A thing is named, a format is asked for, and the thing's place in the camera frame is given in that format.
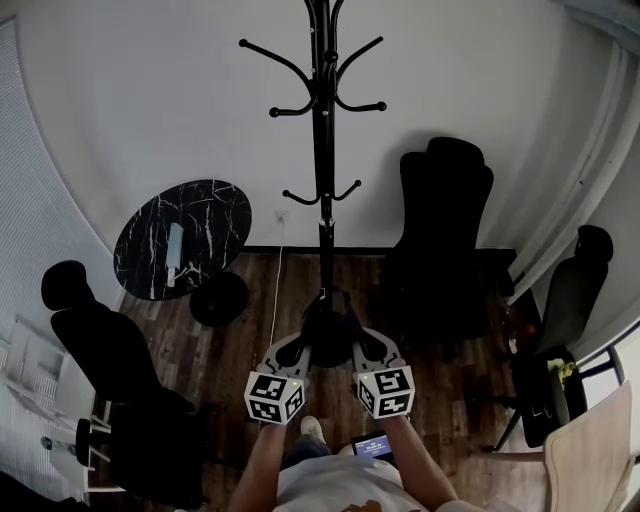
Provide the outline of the tall black office chair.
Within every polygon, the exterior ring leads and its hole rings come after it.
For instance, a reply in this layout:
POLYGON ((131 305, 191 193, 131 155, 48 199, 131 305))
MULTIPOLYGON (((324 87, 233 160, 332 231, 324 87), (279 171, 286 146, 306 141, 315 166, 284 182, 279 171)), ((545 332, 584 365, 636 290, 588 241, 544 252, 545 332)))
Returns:
POLYGON ((385 297, 398 331, 416 343, 487 334, 476 241, 494 175, 474 144, 434 137, 400 159, 404 227, 385 260, 385 297))

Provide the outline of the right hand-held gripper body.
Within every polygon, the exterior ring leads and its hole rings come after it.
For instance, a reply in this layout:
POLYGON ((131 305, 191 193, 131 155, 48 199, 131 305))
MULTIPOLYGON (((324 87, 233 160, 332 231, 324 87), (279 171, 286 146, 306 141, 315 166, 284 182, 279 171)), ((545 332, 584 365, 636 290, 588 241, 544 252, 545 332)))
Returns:
POLYGON ((355 374, 356 393, 374 419, 406 416, 411 412, 415 384, 408 365, 355 374))

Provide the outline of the person's right forearm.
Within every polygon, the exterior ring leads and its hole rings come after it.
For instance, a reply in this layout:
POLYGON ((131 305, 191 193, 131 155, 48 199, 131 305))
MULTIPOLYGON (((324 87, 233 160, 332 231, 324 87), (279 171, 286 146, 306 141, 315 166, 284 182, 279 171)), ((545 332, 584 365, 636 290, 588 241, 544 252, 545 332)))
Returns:
POLYGON ((404 490, 430 512, 458 499, 453 485, 431 457, 410 421, 394 416, 381 421, 404 490))

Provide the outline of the person's left forearm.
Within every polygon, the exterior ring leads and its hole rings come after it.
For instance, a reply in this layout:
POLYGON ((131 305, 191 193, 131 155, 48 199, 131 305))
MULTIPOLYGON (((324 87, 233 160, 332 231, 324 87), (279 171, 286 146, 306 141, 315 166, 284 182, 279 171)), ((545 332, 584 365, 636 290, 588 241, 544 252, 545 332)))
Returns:
POLYGON ((276 508, 286 432, 285 425, 277 424, 260 430, 228 512, 273 512, 276 508))

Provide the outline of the black open bag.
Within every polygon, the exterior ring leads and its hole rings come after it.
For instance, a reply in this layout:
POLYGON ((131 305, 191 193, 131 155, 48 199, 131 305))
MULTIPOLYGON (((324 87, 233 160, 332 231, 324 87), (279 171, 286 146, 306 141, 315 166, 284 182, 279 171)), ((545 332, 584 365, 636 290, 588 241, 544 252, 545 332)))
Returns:
POLYGON ((574 363, 564 346, 556 346, 531 357, 515 358, 511 364, 516 393, 516 411, 521 413, 525 441, 529 448, 540 447, 553 431, 587 411, 580 372, 574 369, 564 383, 548 362, 561 359, 574 363))

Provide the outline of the pale yellow item in bag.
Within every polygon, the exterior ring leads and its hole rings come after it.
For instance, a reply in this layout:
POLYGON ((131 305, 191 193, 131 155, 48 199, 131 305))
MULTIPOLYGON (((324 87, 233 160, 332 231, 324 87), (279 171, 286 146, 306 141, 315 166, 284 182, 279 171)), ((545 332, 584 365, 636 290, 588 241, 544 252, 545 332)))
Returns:
POLYGON ((578 367, 573 361, 564 361, 561 358, 555 358, 547 361, 548 373, 550 375, 556 375, 561 384, 572 376, 574 372, 578 371, 578 367))

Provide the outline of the clear plastic bottle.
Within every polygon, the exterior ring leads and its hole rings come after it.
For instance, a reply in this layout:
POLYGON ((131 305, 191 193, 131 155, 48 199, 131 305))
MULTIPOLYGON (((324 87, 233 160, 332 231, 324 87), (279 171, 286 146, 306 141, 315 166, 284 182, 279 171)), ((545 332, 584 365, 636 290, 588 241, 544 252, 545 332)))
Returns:
POLYGON ((77 456, 76 445, 74 443, 64 442, 50 437, 42 436, 40 438, 42 447, 50 452, 65 452, 73 457, 77 456))

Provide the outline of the person's leg in jeans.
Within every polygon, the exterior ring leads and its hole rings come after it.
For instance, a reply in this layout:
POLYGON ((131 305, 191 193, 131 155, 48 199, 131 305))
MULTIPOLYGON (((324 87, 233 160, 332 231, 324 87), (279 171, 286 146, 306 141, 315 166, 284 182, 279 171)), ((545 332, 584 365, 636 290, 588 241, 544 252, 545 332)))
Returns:
POLYGON ((323 441, 310 434, 301 435, 284 456, 281 469, 288 469, 307 459, 330 455, 331 450, 323 441))

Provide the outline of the person's white shirt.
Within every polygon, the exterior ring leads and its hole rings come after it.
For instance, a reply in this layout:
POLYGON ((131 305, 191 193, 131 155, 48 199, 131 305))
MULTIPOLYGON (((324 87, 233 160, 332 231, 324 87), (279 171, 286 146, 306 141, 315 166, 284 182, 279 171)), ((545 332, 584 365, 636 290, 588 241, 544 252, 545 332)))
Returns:
POLYGON ((273 512, 425 512, 391 464, 358 456, 304 460, 279 474, 273 512))

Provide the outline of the black tablet with lit screen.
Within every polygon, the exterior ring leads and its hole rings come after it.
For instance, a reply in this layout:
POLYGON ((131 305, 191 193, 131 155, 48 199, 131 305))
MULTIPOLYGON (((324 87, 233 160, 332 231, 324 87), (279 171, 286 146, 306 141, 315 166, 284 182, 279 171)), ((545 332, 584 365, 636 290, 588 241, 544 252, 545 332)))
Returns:
POLYGON ((391 465, 395 464, 391 445, 384 431, 352 438, 351 447, 355 456, 377 459, 391 465))

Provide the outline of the white shelf unit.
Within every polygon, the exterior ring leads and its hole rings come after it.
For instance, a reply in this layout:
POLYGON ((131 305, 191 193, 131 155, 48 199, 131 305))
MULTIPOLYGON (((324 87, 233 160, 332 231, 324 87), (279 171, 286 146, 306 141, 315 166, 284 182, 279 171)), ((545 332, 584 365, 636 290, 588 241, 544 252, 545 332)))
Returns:
MULTIPOLYGON (((76 445, 82 419, 88 420, 96 433, 110 431, 107 419, 93 414, 96 391, 74 358, 20 316, 9 338, 0 338, 0 383, 18 405, 44 424, 41 437, 76 445)), ((77 456, 45 453, 57 473, 83 494, 122 491, 118 486, 91 485, 89 477, 95 468, 82 465, 77 456)))

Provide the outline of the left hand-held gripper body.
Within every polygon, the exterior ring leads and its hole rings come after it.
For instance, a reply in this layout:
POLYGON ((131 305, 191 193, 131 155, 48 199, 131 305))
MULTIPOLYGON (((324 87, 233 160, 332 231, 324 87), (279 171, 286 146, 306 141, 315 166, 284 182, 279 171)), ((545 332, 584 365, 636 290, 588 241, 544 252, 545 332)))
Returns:
POLYGON ((281 367, 275 360, 260 363, 251 371, 244 399, 251 419, 287 425, 306 404, 309 362, 281 367))

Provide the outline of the person's light shoe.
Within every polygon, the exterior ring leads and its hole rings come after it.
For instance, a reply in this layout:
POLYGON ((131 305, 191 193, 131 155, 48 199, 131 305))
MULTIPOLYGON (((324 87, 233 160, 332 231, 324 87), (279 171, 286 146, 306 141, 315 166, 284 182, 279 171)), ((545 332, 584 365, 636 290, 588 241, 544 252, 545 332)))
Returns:
POLYGON ((314 416, 305 416, 300 423, 300 434, 304 441, 311 441, 325 445, 326 441, 323 429, 317 418, 314 416))

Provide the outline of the round black marble table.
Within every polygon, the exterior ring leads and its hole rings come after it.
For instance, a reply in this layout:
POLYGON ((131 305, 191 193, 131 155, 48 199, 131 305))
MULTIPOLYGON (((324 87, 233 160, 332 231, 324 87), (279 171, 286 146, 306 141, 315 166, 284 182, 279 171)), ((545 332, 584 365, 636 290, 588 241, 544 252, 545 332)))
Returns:
POLYGON ((251 224, 249 200, 231 183, 200 179, 174 186, 147 201, 122 229, 114 249, 115 276, 139 299, 188 296, 199 323, 226 326, 248 303, 246 284, 226 268, 243 248, 251 224), (171 223, 184 230, 173 288, 166 284, 165 267, 171 223))

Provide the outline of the black metal frame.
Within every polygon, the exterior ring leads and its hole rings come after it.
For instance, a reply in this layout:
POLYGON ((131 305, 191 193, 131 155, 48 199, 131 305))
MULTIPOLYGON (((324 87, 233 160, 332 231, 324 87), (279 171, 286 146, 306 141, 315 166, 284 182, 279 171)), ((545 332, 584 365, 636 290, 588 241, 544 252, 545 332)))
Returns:
POLYGON ((585 380, 608 371, 613 371, 618 385, 621 386, 625 382, 626 377, 623 364, 616 347, 614 345, 609 345, 606 348, 605 353, 608 355, 608 359, 606 361, 589 369, 579 369, 580 379, 585 380))

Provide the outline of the pale blue folded umbrella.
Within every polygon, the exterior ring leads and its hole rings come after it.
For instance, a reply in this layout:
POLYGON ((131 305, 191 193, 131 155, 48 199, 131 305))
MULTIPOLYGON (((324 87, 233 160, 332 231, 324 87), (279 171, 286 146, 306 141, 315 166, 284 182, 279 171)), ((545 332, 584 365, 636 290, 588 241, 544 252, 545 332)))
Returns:
POLYGON ((167 272, 166 284, 169 288, 173 288, 175 286, 176 275, 181 268, 183 232, 183 228, 178 223, 170 224, 165 259, 167 272))

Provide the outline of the black metal coat rack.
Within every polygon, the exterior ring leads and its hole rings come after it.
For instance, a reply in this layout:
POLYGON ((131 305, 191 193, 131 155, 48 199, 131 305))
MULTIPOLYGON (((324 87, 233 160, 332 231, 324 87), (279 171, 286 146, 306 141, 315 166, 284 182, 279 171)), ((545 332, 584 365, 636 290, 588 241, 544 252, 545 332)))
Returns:
POLYGON ((352 106, 344 103, 339 97, 338 87, 348 67, 361 55, 380 44, 378 37, 363 46, 342 61, 338 54, 338 19, 345 0, 304 0, 309 17, 311 37, 312 73, 305 73, 284 57, 257 46, 246 39, 239 41, 239 46, 247 48, 271 60, 274 60, 296 73, 303 81, 308 93, 309 102, 300 109, 282 109, 273 107, 269 115, 277 117, 301 116, 312 113, 313 152, 315 167, 316 196, 303 199, 288 190, 283 196, 302 205, 320 205, 319 242, 320 242, 320 290, 318 296, 326 296, 327 309, 335 311, 332 293, 334 287, 334 234, 333 203, 346 199, 355 189, 361 186, 359 180, 339 195, 335 191, 335 108, 340 107, 349 112, 384 111, 387 104, 380 101, 374 104, 352 106))

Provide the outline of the light wooden chair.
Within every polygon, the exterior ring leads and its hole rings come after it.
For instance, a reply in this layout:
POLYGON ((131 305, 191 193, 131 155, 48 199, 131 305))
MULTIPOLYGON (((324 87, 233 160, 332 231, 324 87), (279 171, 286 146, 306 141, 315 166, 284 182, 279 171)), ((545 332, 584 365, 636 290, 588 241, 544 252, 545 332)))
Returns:
POLYGON ((620 512, 636 461, 631 426, 632 387, 626 380, 586 413, 552 432, 541 451, 471 455, 542 463, 547 475, 545 512, 620 512))

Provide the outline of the slim black office chair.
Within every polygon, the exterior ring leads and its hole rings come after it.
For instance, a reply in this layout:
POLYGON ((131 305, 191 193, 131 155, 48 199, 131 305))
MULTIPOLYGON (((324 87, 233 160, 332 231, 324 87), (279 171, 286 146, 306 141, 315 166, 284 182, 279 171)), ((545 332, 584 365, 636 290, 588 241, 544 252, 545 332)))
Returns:
POLYGON ((523 350, 526 356, 579 341, 606 280, 613 253, 613 242, 605 229, 594 225, 578 229, 574 256, 561 261, 553 272, 541 326, 523 350))

